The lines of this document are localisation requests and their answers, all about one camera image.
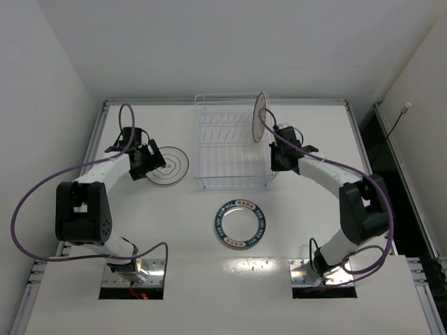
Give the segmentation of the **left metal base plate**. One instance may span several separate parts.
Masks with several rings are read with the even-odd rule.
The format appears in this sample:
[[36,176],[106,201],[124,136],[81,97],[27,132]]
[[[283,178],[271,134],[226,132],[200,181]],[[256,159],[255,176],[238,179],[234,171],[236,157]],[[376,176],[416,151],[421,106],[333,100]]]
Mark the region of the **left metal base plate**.
[[131,283],[137,288],[162,288],[165,277],[165,260],[142,259],[137,261],[138,271],[132,274],[112,272],[106,265],[101,279],[102,288],[128,288]]

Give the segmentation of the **dark green rimmed plate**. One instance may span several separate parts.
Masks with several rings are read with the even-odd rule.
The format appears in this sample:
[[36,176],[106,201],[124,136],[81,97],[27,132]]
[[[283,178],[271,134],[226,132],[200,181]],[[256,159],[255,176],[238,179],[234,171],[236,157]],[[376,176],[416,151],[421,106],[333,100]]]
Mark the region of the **dark green rimmed plate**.
[[263,238],[266,223],[266,216],[257,204],[236,199],[220,206],[214,217],[214,231],[225,246],[247,250]]

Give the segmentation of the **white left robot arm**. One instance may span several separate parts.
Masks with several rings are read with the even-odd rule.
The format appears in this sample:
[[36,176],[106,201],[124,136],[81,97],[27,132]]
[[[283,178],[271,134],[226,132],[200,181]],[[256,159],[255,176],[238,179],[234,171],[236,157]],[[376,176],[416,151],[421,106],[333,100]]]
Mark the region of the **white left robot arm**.
[[112,273],[137,284],[149,278],[149,267],[136,257],[138,247],[113,231],[108,192],[125,174],[136,181],[166,166],[156,142],[142,142],[143,133],[141,128],[124,128],[117,141],[105,150],[102,163],[75,181],[60,183],[55,214],[59,241],[105,255]]

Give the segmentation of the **white plate with black rings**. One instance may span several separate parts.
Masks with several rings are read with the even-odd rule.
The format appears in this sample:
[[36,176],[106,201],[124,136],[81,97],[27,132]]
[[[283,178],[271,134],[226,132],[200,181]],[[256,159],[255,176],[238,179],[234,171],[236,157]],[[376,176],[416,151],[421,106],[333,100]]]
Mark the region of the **white plate with black rings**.
[[189,171],[189,157],[183,150],[173,146],[161,147],[160,152],[166,164],[148,172],[146,179],[162,187],[178,184]]

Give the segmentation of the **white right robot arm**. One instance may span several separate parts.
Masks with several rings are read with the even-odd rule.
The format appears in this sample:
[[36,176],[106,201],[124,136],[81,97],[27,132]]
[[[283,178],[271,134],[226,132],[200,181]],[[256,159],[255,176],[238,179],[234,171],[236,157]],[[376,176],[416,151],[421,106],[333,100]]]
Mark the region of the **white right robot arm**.
[[312,260],[314,272],[322,276],[335,267],[343,267],[349,257],[367,249],[365,243],[388,233],[386,247],[375,263],[347,273],[370,275],[379,269],[391,250],[395,232],[395,218],[384,180],[377,174],[367,175],[327,159],[311,145],[301,147],[292,126],[265,129],[275,138],[270,145],[273,171],[293,171],[315,181],[339,200],[340,229],[316,249]]

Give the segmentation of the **metal base plate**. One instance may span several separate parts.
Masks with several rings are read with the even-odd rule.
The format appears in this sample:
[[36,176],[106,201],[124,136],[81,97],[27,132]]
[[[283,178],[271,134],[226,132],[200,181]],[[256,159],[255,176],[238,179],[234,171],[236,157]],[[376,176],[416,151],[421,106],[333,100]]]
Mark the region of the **metal base plate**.
[[138,271],[132,274],[112,272],[106,265],[101,279],[102,288],[128,288],[131,283],[137,288],[162,288],[165,277],[165,260],[142,259],[137,261]]
[[320,276],[311,268],[308,258],[289,259],[288,265],[292,288],[307,289],[354,286],[353,276],[347,274],[340,266]]

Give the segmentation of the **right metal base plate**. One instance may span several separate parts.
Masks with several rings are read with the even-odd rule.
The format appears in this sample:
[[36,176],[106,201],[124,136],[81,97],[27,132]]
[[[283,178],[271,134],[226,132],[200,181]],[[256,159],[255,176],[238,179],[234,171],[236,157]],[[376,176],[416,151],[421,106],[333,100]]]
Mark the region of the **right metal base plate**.
[[308,258],[289,259],[288,265],[292,288],[307,289],[354,286],[353,276],[347,274],[340,266],[320,276],[311,268]]

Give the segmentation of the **aluminium table frame rail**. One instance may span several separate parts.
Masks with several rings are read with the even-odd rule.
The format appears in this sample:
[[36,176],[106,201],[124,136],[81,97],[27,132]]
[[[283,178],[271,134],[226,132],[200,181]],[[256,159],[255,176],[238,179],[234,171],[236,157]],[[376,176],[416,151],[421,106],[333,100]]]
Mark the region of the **aluminium table frame rail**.
[[[89,144],[84,157],[84,162],[87,162],[89,159],[95,158],[96,151],[98,148],[98,141],[99,138],[101,137],[106,114],[110,107],[108,103],[109,103],[108,100],[105,100],[101,103],[101,107],[96,116],[93,131],[91,132],[91,137],[89,139]],[[27,283],[25,285],[24,294],[22,296],[20,306],[16,313],[13,326],[9,334],[25,334],[34,304],[36,302],[36,298],[38,296],[38,291],[40,289],[43,280],[43,274],[45,273],[46,267],[47,262],[45,260],[40,260],[36,258],[33,259],[31,270],[27,279]]]

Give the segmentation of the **white plate with orange sunburst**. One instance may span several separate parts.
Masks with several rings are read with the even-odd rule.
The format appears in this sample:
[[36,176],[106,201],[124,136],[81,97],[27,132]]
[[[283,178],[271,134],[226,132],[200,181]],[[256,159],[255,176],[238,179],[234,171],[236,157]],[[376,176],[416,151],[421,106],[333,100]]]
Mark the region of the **white plate with orange sunburst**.
[[252,136],[255,143],[259,143],[264,134],[264,124],[268,109],[268,96],[264,92],[260,92],[254,104],[252,117]]

